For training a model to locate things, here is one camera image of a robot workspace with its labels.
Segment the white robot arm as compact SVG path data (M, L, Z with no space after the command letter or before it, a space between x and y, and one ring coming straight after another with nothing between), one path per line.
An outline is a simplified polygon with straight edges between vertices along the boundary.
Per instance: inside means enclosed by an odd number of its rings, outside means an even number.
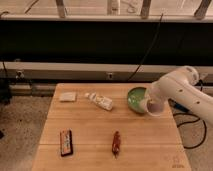
M153 82L146 90L140 105L147 113L158 116L168 99L181 104L199 117L213 123L213 97L194 87L199 81L197 70L180 67Z

